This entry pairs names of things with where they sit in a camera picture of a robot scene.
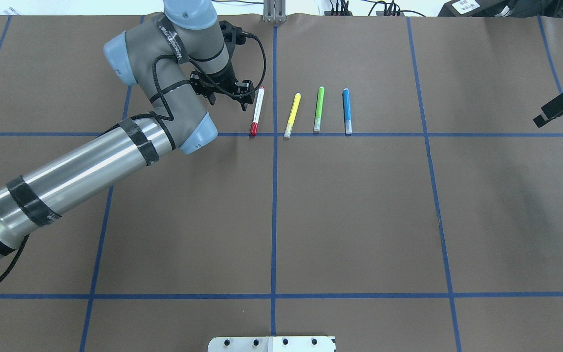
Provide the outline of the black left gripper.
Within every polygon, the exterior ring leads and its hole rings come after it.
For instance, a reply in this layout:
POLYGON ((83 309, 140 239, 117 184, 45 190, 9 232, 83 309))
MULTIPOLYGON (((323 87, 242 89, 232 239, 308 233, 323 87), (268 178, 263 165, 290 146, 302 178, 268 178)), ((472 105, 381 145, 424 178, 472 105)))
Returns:
POLYGON ((215 105, 216 93, 219 93, 239 102, 242 111, 246 111, 248 105, 254 103, 255 87, 251 80, 237 80, 232 57, 236 46, 244 45, 248 38, 255 36, 228 21, 218 22, 217 27, 223 37, 223 48, 212 58, 189 58, 196 68, 191 72, 190 83, 195 93, 207 98, 210 105, 215 105))

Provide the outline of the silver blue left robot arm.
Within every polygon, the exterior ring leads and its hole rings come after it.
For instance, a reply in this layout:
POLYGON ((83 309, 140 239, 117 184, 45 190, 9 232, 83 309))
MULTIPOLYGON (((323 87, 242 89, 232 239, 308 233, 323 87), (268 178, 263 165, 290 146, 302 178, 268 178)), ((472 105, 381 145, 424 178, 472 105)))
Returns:
POLYGON ((0 259, 34 230, 172 150, 191 154, 217 138, 201 97, 254 103, 259 84, 240 82, 232 55, 252 33, 217 18, 210 0, 166 0, 163 11, 112 38, 104 56, 121 82, 138 85, 152 109, 0 189, 0 259))

